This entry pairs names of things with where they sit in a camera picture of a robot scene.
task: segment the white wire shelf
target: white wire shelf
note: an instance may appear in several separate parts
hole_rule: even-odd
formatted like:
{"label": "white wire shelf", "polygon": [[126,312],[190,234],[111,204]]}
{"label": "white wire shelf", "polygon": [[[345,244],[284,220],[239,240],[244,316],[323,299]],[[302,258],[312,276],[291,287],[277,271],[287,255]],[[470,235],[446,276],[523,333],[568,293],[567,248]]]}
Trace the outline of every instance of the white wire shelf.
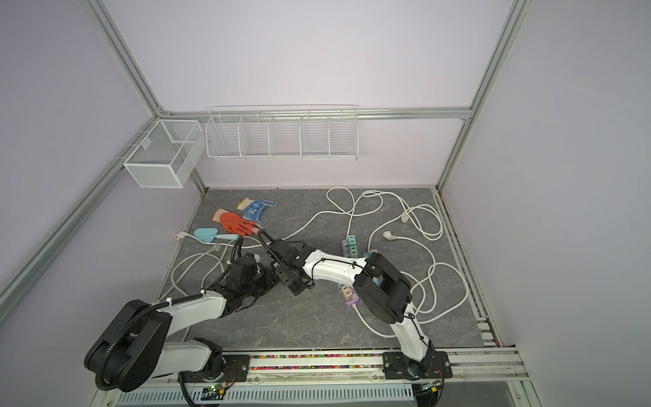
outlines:
{"label": "white wire shelf", "polygon": [[144,188],[183,188],[204,150],[197,120],[158,120],[124,160]]}
{"label": "white wire shelf", "polygon": [[294,107],[284,111],[277,106],[258,110],[249,107],[247,111],[241,108],[208,108],[208,157],[215,160],[300,160],[355,159],[359,155],[354,107],[315,110]]}

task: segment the gray tabletop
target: gray tabletop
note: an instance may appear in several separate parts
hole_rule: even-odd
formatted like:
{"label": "gray tabletop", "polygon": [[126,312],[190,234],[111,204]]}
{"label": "gray tabletop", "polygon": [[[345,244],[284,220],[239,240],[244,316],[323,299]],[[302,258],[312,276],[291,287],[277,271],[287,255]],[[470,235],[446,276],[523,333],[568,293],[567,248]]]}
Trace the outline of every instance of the gray tabletop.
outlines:
{"label": "gray tabletop", "polygon": [[[387,190],[403,197],[410,206],[423,203],[434,206],[434,198],[429,189]],[[219,232],[226,232],[219,223],[212,221],[214,212],[218,208],[226,208],[242,214],[241,211],[237,211],[237,205],[248,197],[277,203],[275,207],[266,208],[260,218],[265,223],[266,231],[270,235],[274,238],[284,238],[302,227],[315,213],[321,210],[337,210],[326,199],[326,191],[326,189],[211,189],[199,207],[193,220],[191,232],[200,227],[216,227]],[[352,190],[355,197],[358,197],[362,191],[361,189]],[[352,206],[350,195],[343,189],[332,191],[330,197],[345,210]],[[368,212],[379,204],[379,197],[362,198],[355,213]],[[400,215],[401,212],[402,206],[398,199],[384,195],[384,204],[380,210],[371,215],[353,219],[351,234],[357,238],[360,255],[367,251],[370,233],[382,223]],[[438,222],[432,215],[421,211],[417,211],[417,215],[424,230],[438,231]],[[337,214],[319,215],[291,240],[302,240],[326,253],[341,255],[341,240],[346,237],[349,218],[349,216]],[[371,248],[377,249],[399,270],[422,279],[427,274],[432,258],[423,248],[412,242],[384,239],[381,232],[386,230],[423,243],[432,250],[437,262],[456,265],[445,235],[435,242],[430,242],[423,238],[410,222],[402,223],[398,220],[375,234]],[[250,239],[246,239],[244,243],[245,246],[255,244]],[[186,238],[175,259],[175,264],[194,253],[205,252],[208,247],[194,239]],[[263,249],[256,248],[243,252],[246,251],[258,253],[262,257],[262,262],[269,264],[270,258]],[[201,288],[201,279],[214,265],[213,258],[202,258],[190,268],[178,285],[189,294],[198,291]],[[179,267],[176,275],[180,275],[186,267],[186,265]],[[206,285],[214,281],[220,273],[221,269],[217,268],[207,278]],[[464,296],[463,283],[450,268],[437,266],[432,280],[436,287],[437,305],[432,313],[420,314],[419,320],[426,320],[438,315],[459,302]],[[168,278],[165,290],[169,287]],[[429,283],[425,287],[427,297],[424,310],[431,306],[433,300]],[[179,296],[181,294],[174,292],[173,297]],[[416,288],[414,303],[417,305],[421,298],[421,289]],[[390,327],[375,319],[361,302],[359,310],[374,329],[382,333],[393,334]],[[436,347],[483,346],[481,332],[477,327],[468,301],[440,319],[423,325],[422,329]],[[247,310],[195,324],[190,329],[188,337],[204,337],[221,345],[225,350],[400,347],[397,339],[382,338],[369,331],[359,320],[355,311],[346,307],[336,284],[330,281],[317,281],[314,289],[305,290],[299,296],[293,296],[287,288],[278,284]]]}

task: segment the red rubber glove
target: red rubber glove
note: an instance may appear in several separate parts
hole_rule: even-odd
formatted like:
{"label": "red rubber glove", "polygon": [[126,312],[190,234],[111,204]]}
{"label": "red rubber glove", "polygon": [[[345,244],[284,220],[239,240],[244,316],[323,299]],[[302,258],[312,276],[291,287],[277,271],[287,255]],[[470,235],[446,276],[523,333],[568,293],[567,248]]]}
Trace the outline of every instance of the red rubber glove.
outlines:
{"label": "red rubber glove", "polygon": [[225,209],[217,209],[212,220],[220,222],[229,233],[237,233],[240,236],[250,236],[260,230],[255,222],[244,220],[240,215]]}

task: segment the blue glove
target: blue glove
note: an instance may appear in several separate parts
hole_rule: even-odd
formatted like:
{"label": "blue glove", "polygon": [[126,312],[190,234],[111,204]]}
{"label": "blue glove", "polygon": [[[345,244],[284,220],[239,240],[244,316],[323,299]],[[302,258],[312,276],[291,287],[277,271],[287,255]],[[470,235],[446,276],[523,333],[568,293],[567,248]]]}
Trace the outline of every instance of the blue glove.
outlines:
{"label": "blue glove", "polygon": [[253,221],[260,229],[264,229],[264,223],[260,221],[260,215],[267,206],[276,206],[276,203],[273,201],[265,201],[264,199],[251,200],[245,198],[238,205],[238,209],[244,211],[244,215],[242,216],[244,219]]}

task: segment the mounting plate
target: mounting plate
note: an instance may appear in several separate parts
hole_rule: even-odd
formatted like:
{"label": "mounting plate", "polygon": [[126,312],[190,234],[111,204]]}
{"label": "mounting plate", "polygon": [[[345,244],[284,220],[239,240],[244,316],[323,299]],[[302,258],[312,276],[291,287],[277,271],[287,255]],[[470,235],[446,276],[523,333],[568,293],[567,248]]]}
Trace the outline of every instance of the mounting plate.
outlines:
{"label": "mounting plate", "polygon": [[[224,377],[219,379],[220,382],[230,382],[235,375],[236,382],[245,382],[249,374],[249,362],[251,355],[223,355],[226,363],[224,364]],[[186,372],[184,373],[184,381],[186,383],[206,383],[199,372]]]}
{"label": "mounting plate", "polygon": [[421,378],[435,379],[443,373],[444,378],[452,377],[452,367],[447,353],[434,350],[430,346],[422,361],[417,362],[408,358],[402,352],[384,352],[384,375],[387,379],[417,380]]}

